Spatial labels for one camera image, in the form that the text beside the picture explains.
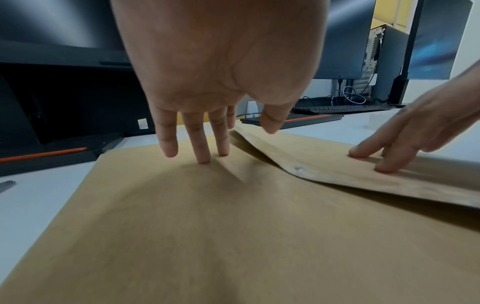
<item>sticker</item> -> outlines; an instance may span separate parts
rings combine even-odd
[[[138,120],[138,127],[140,128],[140,130],[148,129],[148,128],[149,128],[149,124],[148,124],[148,122],[147,122],[147,119],[146,119],[146,118],[139,119],[139,120]]]

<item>desk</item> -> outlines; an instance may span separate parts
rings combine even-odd
[[[358,144],[373,134],[366,129],[370,113],[345,115],[340,121],[302,126],[283,132]],[[213,134],[210,125],[205,132]],[[179,140],[187,139],[184,126],[177,127]],[[433,155],[480,162],[480,124]],[[116,149],[158,144],[155,135],[125,138]],[[0,194],[0,282],[40,236],[76,190],[95,162],[2,177],[17,185]]]

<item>metal object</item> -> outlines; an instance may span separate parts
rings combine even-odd
[[[0,183],[0,193],[7,191],[8,189],[15,186],[17,183],[12,180],[8,180],[6,182]]]

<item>orange stripe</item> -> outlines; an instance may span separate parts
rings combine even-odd
[[[44,157],[44,156],[69,154],[69,153],[85,151],[86,149],[87,148],[75,148],[75,149],[69,149],[69,150],[60,150],[60,151],[52,151],[52,152],[45,152],[45,153],[6,157],[6,158],[0,158],[0,163],[5,163],[5,162],[9,162],[9,161],[16,161],[16,160],[23,160],[23,159],[30,159],[30,158],[38,158],[38,157]]]
[[[303,118],[289,119],[289,120],[285,120],[285,122],[299,121],[299,120],[313,119],[313,118],[320,118],[320,117],[330,117],[330,116],[331,116],[331,115],[309,116],[309,117],[303,117]]]

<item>black stand with orange stripe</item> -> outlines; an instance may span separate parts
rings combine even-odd
[[[313,124],[319,124],[322,122],[329,122],[340,120],[343,115],[339,114],[322,114],[322,115],[305,115],[305,114],[289,114],[282,129],[289,129],[301,126],[308,126]],[[260,125],[260,117],[242,118],[240,121],[244,124]]]

